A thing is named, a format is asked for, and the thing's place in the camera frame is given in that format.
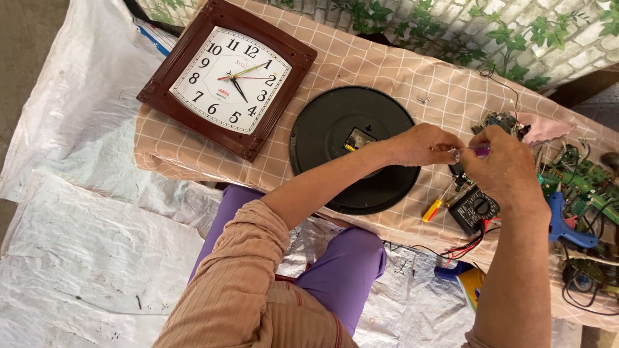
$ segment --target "brick wallpaper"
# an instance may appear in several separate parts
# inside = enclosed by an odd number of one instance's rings
[[[138,0],[185,26],[196,0]],[[257,0],[419,54],[546,89],[619,62],[619,0]]]

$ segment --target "table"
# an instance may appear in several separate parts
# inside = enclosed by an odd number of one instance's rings
[[[348,33],[329,28],[299,15],[248,0],[231,0],[278,28],[291,33],[318,51],[318,57],[284,111],[276,128],[254,163],[241,160],[217,144],[206,141],[169,117],[142,106],[136,122],[136,165],[153,170],[169,179],[228,181],[268,192],[293,177],[288,161],[290,129],[303,106],[317,94],[341,85],[365,85],[381,90],[400,102],[415,118],[459,136],[467,142],[470,127],[488,111],[511,111],[516,95],[509,88],[483,77],[478,71],[458,68],[435,58],[411,51],[373,43]],[[619,134],[582,115],[565,109],[547,98],[505,81],[519,94],[518,112],[531,112],[555,120],[567,121],[576,128],[563,139],[578,145],[578,136],[594,136],[589,159],[617,150]],[[422,103],[417,98],[430,97]],[[433,250],[462,245],[467,236],[456,222],[440,209],[429,223],[422,215],[451,182],[446,165],[423,167],[417,183],[398,204],[371,215],[343,215],[321,208],[319,213],[357,225],[379,235],[383,240],[405,245],[425,245]],[[465,261],[475,261],[487,269],[496,250],[497,233],[484,242]],[[549,258],[552,277],[553,315],[575,323],[619,331],[619,321],[597,316],[567,305],[561,298],[563,265]],[[596,300],[593,310],[614,308],[611,299]]]

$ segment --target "blue glue gun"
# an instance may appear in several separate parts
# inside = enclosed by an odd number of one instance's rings
[[[548,228],[548,239],[550,241],[557,241],[559,237],[563,237],[583,248],[593,248],[597,245],[597,237],[595,235],[575,231],[563,220],[565,199],[561,192],[561,184],[556,189],[557,191],[553,192],[546,200],[552,212]]]

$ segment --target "person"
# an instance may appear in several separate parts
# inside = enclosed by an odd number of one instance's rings
[[[263,195],[229,186],[191,281],[155,348],[356,347],[352,336],[372,282],[385,268],[381,240],[360,228],[341,231],[294,284],[274,281],[288,233],[347,186],[387,165],[455,160],[501,206],[496,254],[463,347],[550,347],[550,210],[527,145],[498,126],[485,160],[455,135],[419,124],[296,176]]]

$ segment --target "beige striped shirt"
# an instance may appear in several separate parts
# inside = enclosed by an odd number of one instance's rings
[[[245,204],[200,263],[153,347],[357,347],[312,295],[274,281],[288,233],[262,201]],[[471,345],[463,347],[487,348],[471,333],[466,338]]]

